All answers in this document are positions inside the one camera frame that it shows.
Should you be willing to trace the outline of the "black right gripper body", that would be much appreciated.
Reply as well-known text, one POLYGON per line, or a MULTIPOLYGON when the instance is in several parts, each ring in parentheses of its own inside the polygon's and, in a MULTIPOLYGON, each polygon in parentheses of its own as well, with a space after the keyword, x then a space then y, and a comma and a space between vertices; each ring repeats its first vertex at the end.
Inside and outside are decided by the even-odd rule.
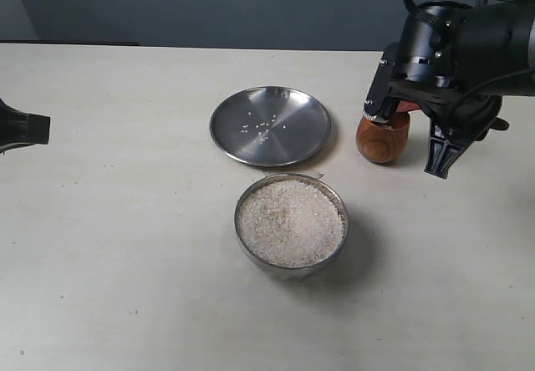
POLYGON ((475 141, 485 138, 502 107, 501 97, 467 94, 449 76, 405 76, 393 85, 400 101, 418 104, 420 112, 436 120, 439 126, 474 134, 475 141))

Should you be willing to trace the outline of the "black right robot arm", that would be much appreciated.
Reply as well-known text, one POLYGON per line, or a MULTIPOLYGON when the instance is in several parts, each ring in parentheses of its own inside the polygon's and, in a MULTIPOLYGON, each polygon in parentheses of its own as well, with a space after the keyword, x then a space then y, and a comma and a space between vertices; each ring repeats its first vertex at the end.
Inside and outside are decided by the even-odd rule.
POLYGON ((437 27, 407 17, 400 41, 382 54, 364 101, 364 117, 387 123, 400 102, 430 120, 425 172, 445 179, 451 166, 488 130, 505 130, 505 96, 534 95, 534 6, 472 8, 431 2, 420 9, 437 27))

